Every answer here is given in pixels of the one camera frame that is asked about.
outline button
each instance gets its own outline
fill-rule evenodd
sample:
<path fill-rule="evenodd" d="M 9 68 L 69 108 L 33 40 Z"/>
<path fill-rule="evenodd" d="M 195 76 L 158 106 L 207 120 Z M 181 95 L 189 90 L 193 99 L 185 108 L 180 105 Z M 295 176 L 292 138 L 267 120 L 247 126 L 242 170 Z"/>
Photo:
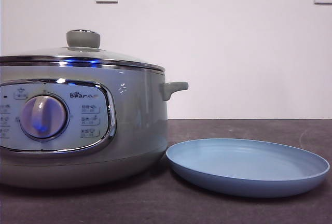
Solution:
<path fill-rule="evenodd" d="M 27 92 L 24 88 L 18 88 L 14 93 L 15 100 L 26 100 L 27 99 Z"/>
<path fill-rule="evenodd" d="M 84 116 L 81 118 L 81 125 L 99 125 L 100 118 L 97 115 L 94 116 Z"/>
<path fill-rule="evenodd" d="M 95 128 L 81 129 L 81 137 L 98 137 L 99 132 L 99 129 Z"/>
<path fill-rule="evenodd" d="M 9 127 L 9 116 L 0 116 L 0 126 Z"/>
<path fill-rule="evenodd" d="M 100 107 L 96 105 L 82 105 L 82 114 L 98 114 L 100 113 Z"/>
<path fill-rule="evenodd" d="M 9 138 L 9 128 L 0 129 L 0 138 Z"/>
<path fill-rule="evenodd" d="M 10 113 L 9 104 L 0 105 L 0 114 L 9 114 L 9 113 Z"/>

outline brand logo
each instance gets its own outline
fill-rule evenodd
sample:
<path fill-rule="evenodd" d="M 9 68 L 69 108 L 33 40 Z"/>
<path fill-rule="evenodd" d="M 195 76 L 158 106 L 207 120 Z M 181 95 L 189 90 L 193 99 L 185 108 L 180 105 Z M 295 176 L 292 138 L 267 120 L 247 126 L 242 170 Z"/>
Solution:
<path fill-rule="evenodd" d="M 82 94 L 82 93 L 79 93 L 79 92 L 75 92 L 75 93 L 70 93 L 69 94 L 70 98 L 92 98 L 92 99 L 96 99 L 98 98 L 98 94 Z"/>

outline chrome trim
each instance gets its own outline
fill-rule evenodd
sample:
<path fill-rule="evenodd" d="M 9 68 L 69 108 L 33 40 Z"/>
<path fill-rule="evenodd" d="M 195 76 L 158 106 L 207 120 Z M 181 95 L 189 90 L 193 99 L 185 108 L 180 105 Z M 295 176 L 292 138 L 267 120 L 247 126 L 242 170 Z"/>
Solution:
<path fill-rule="evenodd" d="M 79 30 L 71 30 L 71 31 L 68 31 L 68 32 L 75 32 L 75 31 L 78 31 L 78 32 L 91 32 L 91 33 L 96 33 L 96 34 L 98 34 L 98 33 L 95 32 L 95 31 L 91 31 L 91 30 L 82 30 L 82 29 L 79 29 Z"/>
<path fill-rule="evenodd" d="M 5 83 L 0 84 L 1 86 L 8 86 L 8 85 L 17 85 L 17 84 L 26 84 L 26 83 L 58 83 L 58 79 L 21 79 L 21 80 L 12 80 Z M 66 80 L 63 83 L 60 84 L 69 84 L 69 83 L 75 83 L 79 86 L 87 86 L 87 87 L 95 87 L 98 88 L 105 96 L 106 99 L 106 105 L 107 105 L 107 116 L 108 116 L 108 128 L 105 133 L 105 135 L 99 139 L 98 141 L 79 148 L 72 148 L 72 149 L 61 149 L 61 150 L 17 150 L 17 149 L 11 149 L 0 145 L 0 150 L 4 151 L 11 151 L 11 154 L 14 152 L 16 154 L 20 155 L 35 155 L 35 154 L 43 154 L 43 155 L 53 155 L 53 154 L 64 154 L 69 152 L 78 152 L 78 151 L 86 151 L 91 150 L 92 148 L 97 147 L 104 147 L 107 144 L 111 142 L 113 137 L 116 133 L 116 114 L 115 114 L 115 108 L 114 108 L 114 100 L 111 92 L 101 83 L 93 82 L 93 81 L 80 81 L 80 80 Z"/>
<path fill-rule="evenodd" d="M 58 66 L 58 67 L 97 67 L 107 69 L 122 69 L 122 70 L 134 70 L 141 72 L 150 72 L 160 75 L 165 75 L 164 72 L 132 66 L 119 66 L 119 65 L 108 65 L 108 64 L 95 64 L 95 63 L 80 63 L 80 62 L 2 62 L 0 60 L 0 66 Z"/>
<path fill-rule="evenodd" d="M 17 62 L 31 62 L 34 65 L 35 62 L 67 62 L 67 63 L 88 63 L 92 65 L 116 65 L 116 66 L 128 66 L 128 67 L 139 67 L 153 69 L 161 72 L 165 72 L 165 68 L 149 63 L 123 61 L 107 58 L 91 58 L 91 57 L 72 57 L 69 55 L 14 55 L 0 57 L 0 65 L 3 63 L 17 63 Z"/>

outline control knob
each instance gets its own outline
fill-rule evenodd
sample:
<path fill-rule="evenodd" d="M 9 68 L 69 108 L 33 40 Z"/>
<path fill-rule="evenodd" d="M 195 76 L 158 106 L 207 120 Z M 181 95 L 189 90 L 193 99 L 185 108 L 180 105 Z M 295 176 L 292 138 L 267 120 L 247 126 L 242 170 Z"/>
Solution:
<path fill-rule="evenodd" d="M 20 115 L 22 130 L 34 138 L 51 138 L 63 130 L 66 122 L 66 108 L 60 100 L 48 95 L 28 100 Z"/>

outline lid rim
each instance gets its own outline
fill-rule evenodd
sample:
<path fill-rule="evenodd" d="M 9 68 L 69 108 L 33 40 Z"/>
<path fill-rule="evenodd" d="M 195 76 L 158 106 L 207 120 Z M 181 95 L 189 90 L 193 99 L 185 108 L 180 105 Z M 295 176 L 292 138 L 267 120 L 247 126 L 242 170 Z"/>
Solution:
<path fill-rule="evenodd" d="M 135 61 L 108 59 L 108 58 L 92 58 L 92 57 L 75 57 L 71 55 L 6 55 L 0 57 L 1 63 L 15 63 L 15 62 L 67 62 L 67 63 L 94 63 L 105 65 L 121 65 L 121 66 L 134 66 L 147 69 L 153 69 L 161 72 L 165 72 L 165 68 L 153 65 L 150 63 L 142 63 Z"/>

